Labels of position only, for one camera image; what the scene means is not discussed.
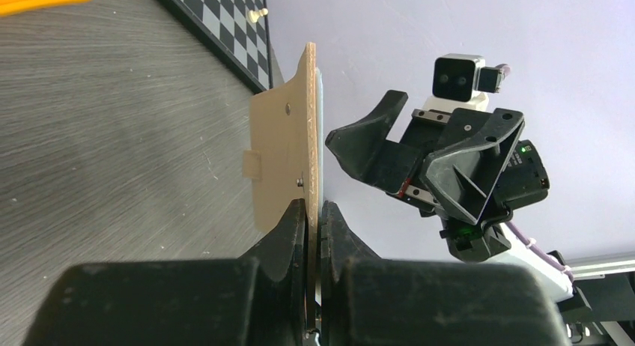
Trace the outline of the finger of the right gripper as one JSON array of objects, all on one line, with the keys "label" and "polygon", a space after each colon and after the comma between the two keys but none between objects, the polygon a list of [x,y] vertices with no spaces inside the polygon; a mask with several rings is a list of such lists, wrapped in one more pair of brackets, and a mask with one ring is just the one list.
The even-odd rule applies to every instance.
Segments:
[{"label": "finger of the right gripper", "polygon": [[510,109],[453,111],[420,171],[448,218],[479,224],[524,126],[524,114]]},{"label": "finger of the right gripper", "polygon": [[364,118],[329,132],[325,145],[351,178],[383,192],[403,191],[420,150],[387,136],[407,99],[407,93],[389,90]]}]

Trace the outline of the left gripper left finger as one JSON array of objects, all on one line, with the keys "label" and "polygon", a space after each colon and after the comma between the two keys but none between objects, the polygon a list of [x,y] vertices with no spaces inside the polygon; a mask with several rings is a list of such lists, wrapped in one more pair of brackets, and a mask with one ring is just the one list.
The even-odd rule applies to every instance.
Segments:
[{"label": "left gripper left finger", "polygon": [[77,264],[50,288],[25,345],[300,345],[304,201],[238,258]]}]

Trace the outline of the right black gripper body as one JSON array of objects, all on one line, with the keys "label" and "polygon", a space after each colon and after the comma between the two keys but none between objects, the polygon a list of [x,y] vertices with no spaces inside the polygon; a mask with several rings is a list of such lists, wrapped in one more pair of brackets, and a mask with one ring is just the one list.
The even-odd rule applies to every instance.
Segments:
[{"label": "right black gripper body", "polygon": [[[418,148],[423,163],[424,158],[437,148],[437,142],[451,114],[432,110],[414,111],[412,120],[401,137],[401,143]],[[416,167],[412,184],[428,191],[420,181],[422,163]],[[516,209],[543,201],[548,195],[549,188],[549,177],[536,147],[531,141],[519,137],[481,219],[498,214],[506,215]],[[436,199],[433,196],[432,198],[434,207],[444,213],[444,210],[437,206]]]}]

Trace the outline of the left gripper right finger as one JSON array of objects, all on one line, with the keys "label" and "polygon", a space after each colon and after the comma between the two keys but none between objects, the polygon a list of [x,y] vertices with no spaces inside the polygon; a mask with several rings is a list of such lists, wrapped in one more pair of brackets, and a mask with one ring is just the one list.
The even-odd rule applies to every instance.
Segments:
[{"label": "left gripper right finger", "polygon": [[555,304],[528,270],[379,257],[323,205],[323,345],[567,345]]}]

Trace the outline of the beige leather card holder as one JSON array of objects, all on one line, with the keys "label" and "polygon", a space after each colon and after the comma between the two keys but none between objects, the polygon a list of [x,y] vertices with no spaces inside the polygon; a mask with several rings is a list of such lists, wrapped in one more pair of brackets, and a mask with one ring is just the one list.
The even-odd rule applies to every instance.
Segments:
[{"label": "beige leather card holder", "polygon": [[316,46],[306,44],[295,75],[285,84],[252,97],[250,148],[243,153],[243,176],[252,182],[255,227],[270,233],[287,206],[300,202],[302,260],[292,266],[301,277],[301,329],[317,328],[319,214],[322,205],[321,111],[318,106]]}]

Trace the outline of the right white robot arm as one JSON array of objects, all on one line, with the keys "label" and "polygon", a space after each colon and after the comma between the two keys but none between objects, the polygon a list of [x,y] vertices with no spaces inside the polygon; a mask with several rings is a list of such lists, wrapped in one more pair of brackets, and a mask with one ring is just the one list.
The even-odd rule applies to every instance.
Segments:
[{"label": "right white robot arm", "polygon": [[563,315],[587,312],[562,256],[540,250],[512,223],[517,209],[545,200],[550,188],[535,146],[520,137],[523,114],[489,112],[484,92],[466,102],[432,96],[391,141],[406,102],[405,92],[387,91],[364,118],[328,134],[326,147],[341,169],[422,217],[438,216],[440,236],[459,261],[525,267]]}]

